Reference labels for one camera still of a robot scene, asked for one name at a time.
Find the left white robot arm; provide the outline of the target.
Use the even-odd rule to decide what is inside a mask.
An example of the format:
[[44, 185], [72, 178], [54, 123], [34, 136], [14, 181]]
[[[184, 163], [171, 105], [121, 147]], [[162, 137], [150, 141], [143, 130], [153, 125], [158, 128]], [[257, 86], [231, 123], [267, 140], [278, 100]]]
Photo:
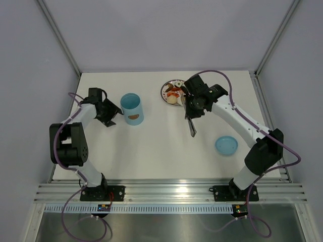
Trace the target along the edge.
[[49, 127], [52, 163], [75, 173], [86, 187], [92, 188], [91, 194], [99, 201], [108, 197], [109, 188], [102, 184], [102, 173], [89, 161], [85, 128], [94, 119], [105, 127], [113, 126], [116, 123], [112, 119], [117, 114], [123, 114], [122, 110], [107, 98], [86, 98], [66, 120]]

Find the metal tongs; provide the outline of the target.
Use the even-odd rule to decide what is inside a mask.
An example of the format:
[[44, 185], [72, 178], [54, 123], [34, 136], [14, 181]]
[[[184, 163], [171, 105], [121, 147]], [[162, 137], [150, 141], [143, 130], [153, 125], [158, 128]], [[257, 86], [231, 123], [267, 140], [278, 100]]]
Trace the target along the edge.
[[[188, 92], [188, 90], [187, 90], [187, 88], [185, 86], [182, 86], [181, 89], [182, 89], [181, 96], [190, 97], [189, 92]], [[196, 128], [195, 128], [195, 126], [193, 124], [193, 121], [192, 121], [191, 118], [190, 119], [185, 119], [185, 120], [187, 120], [187, 122], [188, 122], [189, 130], [190, 130], [190, 135], [191, 135], [191, 137], [194, 138], [195, 135], [196, 135], [196, 133], [197, 133], [197, 131], [196, 131]]]

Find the toy fried egg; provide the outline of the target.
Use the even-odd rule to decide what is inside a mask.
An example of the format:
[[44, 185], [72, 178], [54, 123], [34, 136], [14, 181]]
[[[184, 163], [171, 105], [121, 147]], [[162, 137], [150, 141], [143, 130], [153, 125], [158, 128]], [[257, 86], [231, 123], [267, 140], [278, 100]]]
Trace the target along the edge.
[[180, 106], [185, 106], [185, 102], [186, 102], [186, 97], [185, 96], [180, 96], [180, 97], [177, 98], [177, 103]]

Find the blue cylindrical lunch container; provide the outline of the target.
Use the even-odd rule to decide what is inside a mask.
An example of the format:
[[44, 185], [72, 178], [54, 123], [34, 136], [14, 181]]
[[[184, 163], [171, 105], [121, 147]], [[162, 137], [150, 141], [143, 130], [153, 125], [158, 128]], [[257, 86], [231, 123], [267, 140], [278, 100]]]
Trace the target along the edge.
[[144, 120], [140, 97], [135, 93], [127, 93], [120, 100], [121, 109], [127, 124], [137, 126]]

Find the round beige toy bun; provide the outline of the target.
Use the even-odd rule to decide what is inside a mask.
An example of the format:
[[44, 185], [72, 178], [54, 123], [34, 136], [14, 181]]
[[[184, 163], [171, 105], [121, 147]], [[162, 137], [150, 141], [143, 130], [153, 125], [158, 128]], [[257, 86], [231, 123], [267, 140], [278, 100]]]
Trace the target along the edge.
[[171, 105], [177, 104], [177, 97], [174, 95], [168, 96], [167, 97], [167, 103]]

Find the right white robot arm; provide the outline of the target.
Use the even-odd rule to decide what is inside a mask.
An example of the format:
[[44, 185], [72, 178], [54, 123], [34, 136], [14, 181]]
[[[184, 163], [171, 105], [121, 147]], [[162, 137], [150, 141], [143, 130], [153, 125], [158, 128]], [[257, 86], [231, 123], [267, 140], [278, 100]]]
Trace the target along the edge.
[[244, 158], [245, 165], [232, 178], [229, 194], [235, 200], [247, 194], [247, 188], [262, 174], [271, 168], [283, 156], [284, 135], [279, 129], [270, 130], [258, 124], [244, 111], [240, 111], [229, 93], [220, 85], [208, 87], [203, 84], [201, 89], [183, 87], [182, 102], [185, 119], [192, 120], [212, 112], [229, 124], [246, 142], [250, 151]]

